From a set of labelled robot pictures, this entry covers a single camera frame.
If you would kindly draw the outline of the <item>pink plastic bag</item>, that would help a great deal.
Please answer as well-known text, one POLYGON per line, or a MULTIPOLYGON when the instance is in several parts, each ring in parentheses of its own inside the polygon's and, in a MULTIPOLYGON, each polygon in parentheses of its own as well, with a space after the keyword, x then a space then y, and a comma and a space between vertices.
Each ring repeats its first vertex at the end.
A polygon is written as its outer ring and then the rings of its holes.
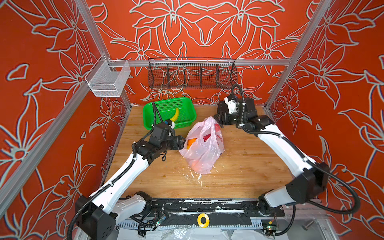
POLYGON ((179 153, 187 160, 189 167, 197 174, 206 175, 211 172, 215 162, 224 153, 224 138, 221 127, 213 117, 196 123, 186 137, 184 148, 179 153), (187 142, 197 138, 190 149, 187 142))

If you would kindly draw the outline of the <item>orange fruit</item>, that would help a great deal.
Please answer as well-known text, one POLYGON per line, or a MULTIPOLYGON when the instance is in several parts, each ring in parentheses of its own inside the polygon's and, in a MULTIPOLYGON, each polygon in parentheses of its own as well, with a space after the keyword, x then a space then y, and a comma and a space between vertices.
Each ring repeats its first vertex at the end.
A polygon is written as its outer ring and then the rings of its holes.
POLYGON ((193 138, 193 139, 190 139, 188 140, 187 142, 187 149, 189 150, 190 147, 192 146, 192 144, 197 140, 197 138, 193 138))

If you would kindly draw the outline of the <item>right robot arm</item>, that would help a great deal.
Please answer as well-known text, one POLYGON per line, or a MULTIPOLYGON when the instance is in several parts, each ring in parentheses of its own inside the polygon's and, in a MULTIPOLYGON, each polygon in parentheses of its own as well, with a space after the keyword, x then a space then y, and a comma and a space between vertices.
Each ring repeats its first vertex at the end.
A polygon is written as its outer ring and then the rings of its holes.
POLYGON ((305 155, 268 116, 259 115, 254 101, 245 97, 240 85, 232 85, 230 95, 219 103, 214 118, 220 127, 234 125, 266 143, 293 175, 293 180, 285 186, 259 196, 258 211, 262 215, 267 216, 282 205, 297 204, 311 204, 340 215, 354 214, 360 209, 358 194, 346 182, 333 175, 326 163, 318 163, 305 155), (334 179, 351 193, 354 203, 350 209, 331 209, 313 201, 327 189, 329 179, 334 179))

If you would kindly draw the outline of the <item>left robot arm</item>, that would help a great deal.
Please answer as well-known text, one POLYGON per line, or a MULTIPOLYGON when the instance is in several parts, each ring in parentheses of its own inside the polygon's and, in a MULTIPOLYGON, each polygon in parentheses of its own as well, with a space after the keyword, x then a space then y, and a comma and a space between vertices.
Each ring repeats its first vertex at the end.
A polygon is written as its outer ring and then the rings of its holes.
POLYGON ((67 229, 67 239, 74 238, 79 227, 92 240, 107 240, 120 222, 133 218, 149 208, 152 201, 146 193, 138 192, 127 200, 121 196, 133 181, 151 163, 167 153, 184 147, 185 138, 176 135, 176 122, 183 109, 182 103, 153 102, 153 126, 147 134, 132 144, 132 153, 122 167, 89 197, 81 196, 75 207, 75 215, 67 229))

